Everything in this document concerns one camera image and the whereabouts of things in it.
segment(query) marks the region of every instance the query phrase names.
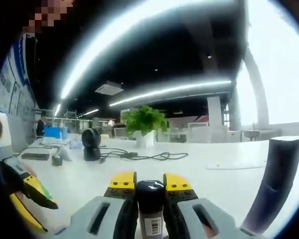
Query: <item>white table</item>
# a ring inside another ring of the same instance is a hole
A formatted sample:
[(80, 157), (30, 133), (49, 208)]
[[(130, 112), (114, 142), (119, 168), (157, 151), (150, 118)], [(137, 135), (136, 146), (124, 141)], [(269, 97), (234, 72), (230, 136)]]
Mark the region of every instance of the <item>white table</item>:
[[(108, 139), (102, 142), (107, 147), (116, 147), (139, 155), (155, 155), (162, 152), (187, 152), (188, 157), (180, 160), (129, 161), (107, 158), (103, 164), (86, 162), (83, 151), (69, 150), (72, 162), (64, 161), (62, 166), (52, 166), (48, 161), (21, 160), (36, 171), (38, 178), (49, 190), (59, 205), (58, 210), (38, 208), (26, 202), (30, 210), (48, 229), (68, 224), (70, 216), (96, 196), (102, 196), (112, 177), (117, 172), (134, 170), (138, 181), (162, 180), (166, 172), (186, 177), (200, 198), (207, 198), (232, 215), (236, 226), (240, 226), (257, 194), (264, 168), (246, 170), (206, 170), (208, 163), (266, 160), (268, 141), (219, 144), (156, 143), (151, 149), (135, 148), (135, 141)], [(47, 149), (29, 149), (27, 152), (46, 152)], [(289, 221), (299, 205), (299, 167), (294, 186), (282, 210), (264, 233), (272, 238)], [(136, 238), (141, 238), (137, 229)]]

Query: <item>pixelated area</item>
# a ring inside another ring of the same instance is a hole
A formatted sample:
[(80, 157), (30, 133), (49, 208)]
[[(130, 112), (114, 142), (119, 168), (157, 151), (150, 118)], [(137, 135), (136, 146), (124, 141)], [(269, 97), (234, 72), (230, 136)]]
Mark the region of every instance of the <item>pixelated area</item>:
[(28, 26), (22, 28), (22, 34), (40, 33), (42, 27), (54, 26), (54, 21), (61, 20), (61, 14), (66, 14), (73, 7), (74, 0), (42, 0), (41, 7), (35, 9), (28, 21)]

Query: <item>white pot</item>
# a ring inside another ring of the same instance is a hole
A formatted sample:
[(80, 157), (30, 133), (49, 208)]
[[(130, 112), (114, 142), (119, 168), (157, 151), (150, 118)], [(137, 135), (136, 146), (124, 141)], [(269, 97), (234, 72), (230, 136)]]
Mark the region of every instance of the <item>white pot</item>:
[(153, 147), (155, 141), (155, 130), (152, 130), (145, 136), (142, 135), (141, 131), (136, 131), (134, 136), (136, 138), (136, 146), (138, 148)]

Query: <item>ceiling light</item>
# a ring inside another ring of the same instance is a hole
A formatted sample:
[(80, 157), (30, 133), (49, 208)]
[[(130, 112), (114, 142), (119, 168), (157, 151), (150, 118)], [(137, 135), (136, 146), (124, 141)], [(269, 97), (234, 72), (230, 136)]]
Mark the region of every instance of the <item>ceiling light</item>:
[[(140, 21), (155, 17), (168, 10), (181, 8), (186, 5), (195, 5), (199, 3), (210, 4), (211, 0), (173, 0), (157, 1), (147, 0), (139, 3), (136, 7), (125, 12), (121, 16), (110, 22), (101, 32), (92, 39), (91, 43), (85, 48), (85, 51), (79, 60), (73, 66), (65, 86), (61, 92), (61, 99), (67, 98), (74, 85), (80, 80), (85, 71), (91, 66), (92, 62), (119, 38), (126, 34), (131, 28), (135, 27)], [(232, 0), (220, 0), (219, 3), (230, 3)]]
[(54, 112), (54, 117), (56, 117), (56, 115), (59, 113), (60, 108), (61, 108), (61, 104), (58, 104), (57, 107), (56, 107), (56, 110)]
[(97, 111), (99, 111), (99, 109), (95, 109), (95, 110), (89, 111), (89, 112), (85, 113), (85, 114), (82, 115), (82, 116), (87, 116), (87, 115), (89, 115), (89, 114), (91, 114), (91, 113), (94, 113), (94, 112), (97, 112)]
[(143, 95), (138, 95), (138, 96), (134, 96), (131, 98), (127, 98), (125, 100), (121, 100), (121, 101), (112, 103), (112, 104), (110, 104), (110, 106), (120, 105), (122, 103), (135, 101), (135, 100), (138, 100), (141, 98), (147, 98), (147, 97), (157, 96), (157, 95), (164, 95), (164, 94), (170, 93), (170, 92), (184, 91), (184, 90), (189, 90), (189, 89), (193, 89), (193, 88), (197, 88), (197, 87), (210, 87), (210, 86), (219, 86), (219, 85), (227, 85), (227, 84), (231, 84), (231, 81), (211, 81), (211, 82), (203, 82), (203, 83), (199, 83), (199, 84), (182, 85), (182, 86), (168, 88), (168, 89), (164, 89), (164, 90), (160, 90), (160, 91), (152, 91), (152, 92), (148, 92)]

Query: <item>barcode label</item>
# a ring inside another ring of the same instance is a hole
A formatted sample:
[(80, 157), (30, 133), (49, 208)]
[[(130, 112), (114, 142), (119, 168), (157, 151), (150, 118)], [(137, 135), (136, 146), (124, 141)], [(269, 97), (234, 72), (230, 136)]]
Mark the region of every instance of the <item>barcode label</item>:
[(161, 218), (145, 218), (144, 221), (147, 236), (156, 236), (161, 234)]

